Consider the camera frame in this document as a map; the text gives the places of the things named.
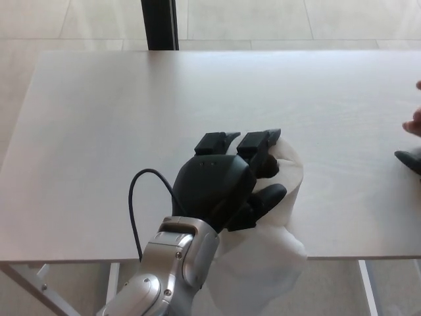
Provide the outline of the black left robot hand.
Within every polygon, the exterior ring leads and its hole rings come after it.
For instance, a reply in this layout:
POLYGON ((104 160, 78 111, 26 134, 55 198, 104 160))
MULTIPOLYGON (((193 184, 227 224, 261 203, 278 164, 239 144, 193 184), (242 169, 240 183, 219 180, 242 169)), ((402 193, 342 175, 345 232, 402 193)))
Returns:
POLYGON ((180 169, 173 185, 172 214, 200 219, 216 232, 254 228, 257 221, 285 198, 282 184, 254 188, 260 179, 276 176, 280 168, 270 149, 280 138, 279 129, 249 132, 228 149, 238 132, 206 133, 195 155, 180 169))

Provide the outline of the person's bare hand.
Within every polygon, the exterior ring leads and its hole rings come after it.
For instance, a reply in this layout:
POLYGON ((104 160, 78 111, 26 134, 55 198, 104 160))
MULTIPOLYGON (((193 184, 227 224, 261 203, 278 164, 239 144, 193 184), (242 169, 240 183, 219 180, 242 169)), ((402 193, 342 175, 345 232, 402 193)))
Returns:
POLYGON ((413 113, 412 118, 402 124, 403 130, 409 134, 421 137, 421 109, 413 113))

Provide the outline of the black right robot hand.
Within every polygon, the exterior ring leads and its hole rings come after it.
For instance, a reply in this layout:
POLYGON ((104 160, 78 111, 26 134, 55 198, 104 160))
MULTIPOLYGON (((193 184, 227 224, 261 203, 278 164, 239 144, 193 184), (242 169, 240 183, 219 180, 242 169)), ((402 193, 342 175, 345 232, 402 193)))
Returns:
POLYGON ((418 176, 421 176, 421 156, 420 149, 412 151, 396 151, 395 157, 402 162, 407 168, 418 176))

